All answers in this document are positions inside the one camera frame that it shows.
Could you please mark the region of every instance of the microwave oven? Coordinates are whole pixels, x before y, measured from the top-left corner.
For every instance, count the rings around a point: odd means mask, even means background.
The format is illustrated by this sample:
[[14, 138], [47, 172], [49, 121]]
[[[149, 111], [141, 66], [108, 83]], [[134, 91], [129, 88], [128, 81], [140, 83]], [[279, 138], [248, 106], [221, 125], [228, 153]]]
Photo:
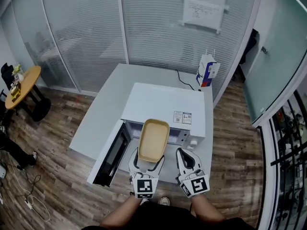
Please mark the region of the microwave oven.
[[140, 138], [143, 124], [150, 118], [169, 124], [168, 144], [196, 149], [206, 133], [204, 95], [200, 91], [134, 83], [121, 119], [109, 135], [87, 182], [111, 185], [131, 141]]

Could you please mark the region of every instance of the wooden floor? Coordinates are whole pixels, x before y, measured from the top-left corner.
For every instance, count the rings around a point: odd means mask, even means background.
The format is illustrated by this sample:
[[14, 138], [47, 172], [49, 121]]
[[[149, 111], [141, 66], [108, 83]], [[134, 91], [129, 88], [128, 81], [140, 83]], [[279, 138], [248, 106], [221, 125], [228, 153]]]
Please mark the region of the wooden floor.
[[[259, 132], [249, 120], [242, 84], [232, 82], [214, 110], [213, 157], [209, 200], [227, 218], [242, 217], [256, 226], [261, 205], [263, 158]], [[93, 97], [43, 89], [51, 99], [48, 115], [35, 123], [24, 110], [13, 116], [9, 135], [31, 154], [38, 152], [37, 165], [27, 168], [29, 180], [39, 174], [33, 195], [44, 202], [51, 220], [44, 222], [24, 202], [25, 192], [18, 185], [9, 166], [0, 191], [4, 205], [0, 206], [0, 229], [77, 230], [98, 225], [100, 220], [123, 202], [132, 190], [129, 175], [118, 172], [110, 188], [88, 185], [86, 179], [94, 160], [71, 149], [70, 141], [82, 121]], [[2, 160], [10, 164], [6, 152]], [[31, 190], [25, 172], [16, 170], [23, 188]], [[158, 197], [166, 195], [172, 205], [189, 208], [190, 202], [175, 184], [159, 182]], [[34, 209], [48, 219], [44, 207], [34, 200]]]

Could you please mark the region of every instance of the door handle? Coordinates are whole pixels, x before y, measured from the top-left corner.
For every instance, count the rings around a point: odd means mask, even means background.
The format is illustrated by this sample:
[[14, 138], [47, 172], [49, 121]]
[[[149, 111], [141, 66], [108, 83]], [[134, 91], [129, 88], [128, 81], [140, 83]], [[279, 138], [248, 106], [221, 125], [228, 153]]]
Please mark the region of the door handle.
[[265, 47], [262, 47], [262, 48], [261, 48], [261, 51], [262, 51], [264, 54], [268, 54], [268, 50], [267, 50]]

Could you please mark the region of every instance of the person's arm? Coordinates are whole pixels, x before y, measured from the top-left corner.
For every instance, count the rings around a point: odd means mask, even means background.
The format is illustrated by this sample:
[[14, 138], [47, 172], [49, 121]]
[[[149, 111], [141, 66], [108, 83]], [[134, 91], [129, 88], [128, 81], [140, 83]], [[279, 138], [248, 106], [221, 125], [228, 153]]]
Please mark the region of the person's arm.
[[191, 198], [193, 209], [197, 218], [210, 225], [215, 225], [226, 220], [225, 216], [215, 208], [204, 195]]
[[100, 226], [106, 229], [124, 227], [131, 220], [141, 201], [142, 199], [131, 195], [120, 207], [107, 215], [100, 223]]

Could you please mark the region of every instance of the microwave door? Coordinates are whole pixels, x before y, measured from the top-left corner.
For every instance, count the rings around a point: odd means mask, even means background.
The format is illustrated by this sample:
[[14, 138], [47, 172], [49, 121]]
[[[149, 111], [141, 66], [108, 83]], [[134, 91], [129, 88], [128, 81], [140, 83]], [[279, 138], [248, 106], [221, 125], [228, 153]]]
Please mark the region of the microwave door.
[[131, 140], [125, 122], [119, 120], [102, 148], [87, 182], [110, 186]]

